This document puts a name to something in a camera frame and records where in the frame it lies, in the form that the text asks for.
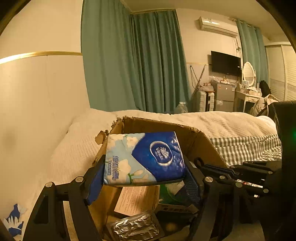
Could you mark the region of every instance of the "white blanket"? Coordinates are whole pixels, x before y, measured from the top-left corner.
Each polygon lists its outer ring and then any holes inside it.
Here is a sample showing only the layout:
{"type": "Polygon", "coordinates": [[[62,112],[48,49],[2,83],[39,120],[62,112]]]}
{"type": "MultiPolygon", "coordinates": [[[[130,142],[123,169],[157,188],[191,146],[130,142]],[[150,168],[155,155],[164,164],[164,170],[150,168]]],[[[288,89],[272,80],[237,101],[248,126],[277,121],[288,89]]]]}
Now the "white blanket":
{"type": "MultiPolygon", "coordinates": [[[[36,192],[27,197],[28,211],[21,217],[26,227],[33,206],[48,181],[56,185],[68,183],[75,177],[84,175],[100,148],[95,137],[101,130],[111,130],[112,123],[117,117],[142,117],[153,120],[166,121],[195,127],[205,133],[208,138],[215,137],[245,137],[265,136],[276,134],[275,123],[268,117],[254,117],[240,112],[199,112],[178,115],[157,114],[139,110],[126,110],[105,112],[89,109],[77,117],[69,127],[68,133],[55,149],[50,160],[50,168],[43,170],[36,179],[36,192]]],[[[77,240],[73,224],[70,225],[71,216],[69,206],[65,206],[67,224],[71,240],[77,240]]]]}

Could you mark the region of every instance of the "table drawer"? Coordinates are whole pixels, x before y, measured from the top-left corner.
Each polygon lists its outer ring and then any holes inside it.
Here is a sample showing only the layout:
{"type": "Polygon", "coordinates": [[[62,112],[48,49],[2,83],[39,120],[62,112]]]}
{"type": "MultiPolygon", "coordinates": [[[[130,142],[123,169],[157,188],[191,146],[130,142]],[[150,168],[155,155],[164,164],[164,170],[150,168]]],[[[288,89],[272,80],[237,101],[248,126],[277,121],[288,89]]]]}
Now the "table drawer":
{"type": "Polygon", "coordinates": [[[258,100],[258,98],[256,98],[256,97],[248,97],[249,102],[256,102],[257,100],[258,100]]]}

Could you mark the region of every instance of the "green and white gingham cloth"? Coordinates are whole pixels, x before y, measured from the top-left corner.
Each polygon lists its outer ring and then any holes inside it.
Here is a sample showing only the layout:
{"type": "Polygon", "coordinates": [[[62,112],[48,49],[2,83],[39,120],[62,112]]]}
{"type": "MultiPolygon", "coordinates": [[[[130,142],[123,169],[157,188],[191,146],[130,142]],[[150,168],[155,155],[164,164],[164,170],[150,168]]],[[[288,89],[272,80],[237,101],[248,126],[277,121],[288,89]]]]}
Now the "green and white gingham cloth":
{"type": "Polygon", "coordinates": [[[261,137],[210,138],[227,165],[244,161],[281,161],[281,141],[277,134],[261,137]]]}

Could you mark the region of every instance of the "vinda logo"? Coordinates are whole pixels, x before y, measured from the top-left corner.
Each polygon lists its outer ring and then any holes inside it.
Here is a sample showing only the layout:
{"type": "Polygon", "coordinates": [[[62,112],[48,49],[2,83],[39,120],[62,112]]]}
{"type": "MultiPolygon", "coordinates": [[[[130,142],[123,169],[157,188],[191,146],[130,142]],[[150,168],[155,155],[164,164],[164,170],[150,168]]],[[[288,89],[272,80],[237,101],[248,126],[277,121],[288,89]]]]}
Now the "vinda logo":
{"type": "Polygon", "coordinates": [[[162,141],[154,141],[150,144],[150,152],[161,166],[169,166],[173,160],[173,154],[169,146],[162,141]]]}

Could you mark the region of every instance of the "air conditioner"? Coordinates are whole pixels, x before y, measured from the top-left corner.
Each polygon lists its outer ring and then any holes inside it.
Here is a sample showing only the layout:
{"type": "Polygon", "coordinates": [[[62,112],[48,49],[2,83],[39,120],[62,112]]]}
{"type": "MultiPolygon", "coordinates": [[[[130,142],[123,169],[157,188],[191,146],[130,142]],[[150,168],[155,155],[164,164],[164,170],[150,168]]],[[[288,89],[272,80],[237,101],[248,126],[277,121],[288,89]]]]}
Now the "air conditioner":
{"type": "Polygon", "coordinates": [[[224,34],[233,38],[238,35],[238,29],[236,25],[204,17],[200,17],[199,22],[200,29],[202,30],[224,34]]]}

